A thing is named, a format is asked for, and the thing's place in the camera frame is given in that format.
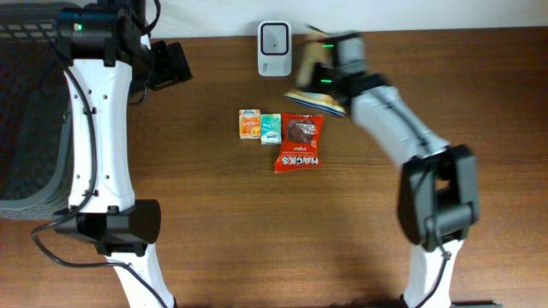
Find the green tissue pack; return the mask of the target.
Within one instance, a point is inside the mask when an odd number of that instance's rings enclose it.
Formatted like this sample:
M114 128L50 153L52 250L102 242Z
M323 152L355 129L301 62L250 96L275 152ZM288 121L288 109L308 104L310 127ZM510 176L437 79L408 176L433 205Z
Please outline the green tissue pack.
M260 141L262 145L282 143L282 117L280 114L260 115Z

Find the red Hacks candy bag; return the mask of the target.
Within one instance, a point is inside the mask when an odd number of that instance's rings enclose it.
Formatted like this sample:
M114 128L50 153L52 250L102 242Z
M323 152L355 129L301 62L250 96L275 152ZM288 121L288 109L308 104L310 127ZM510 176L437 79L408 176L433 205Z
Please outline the red Hacks candy bag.
M320 166L319 138L323 115L281 114L283 140L274 164L276 173Z

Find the orange tissue pack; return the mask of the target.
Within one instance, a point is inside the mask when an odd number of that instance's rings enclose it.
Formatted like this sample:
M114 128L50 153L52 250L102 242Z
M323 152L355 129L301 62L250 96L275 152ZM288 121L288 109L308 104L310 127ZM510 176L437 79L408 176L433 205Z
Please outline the orange tissue pack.
M260 110L239 110L239 134L241 139L259 139Z

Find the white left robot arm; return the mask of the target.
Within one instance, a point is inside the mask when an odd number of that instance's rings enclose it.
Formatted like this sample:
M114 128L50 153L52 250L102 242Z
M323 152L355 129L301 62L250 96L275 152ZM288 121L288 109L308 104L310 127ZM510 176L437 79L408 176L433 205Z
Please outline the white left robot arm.
M136 198L128 167L131 96L192 77L179 44L150 40L154 26L142 1L99 1L61 12L53 48L70 94L74 173L52 226L93 245L133 307L176 305L156 251L159 202Z

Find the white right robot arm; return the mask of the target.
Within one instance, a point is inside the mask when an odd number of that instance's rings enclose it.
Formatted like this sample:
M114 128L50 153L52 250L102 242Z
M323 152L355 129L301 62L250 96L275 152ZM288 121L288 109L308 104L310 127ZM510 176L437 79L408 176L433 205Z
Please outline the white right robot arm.
M479 220L476 158L429 129L382 74L367 70L357 32L320 38L328 86L351 120L369 132L400 171L397 218L411 243L403 307L451 307L450 284L458 252Z

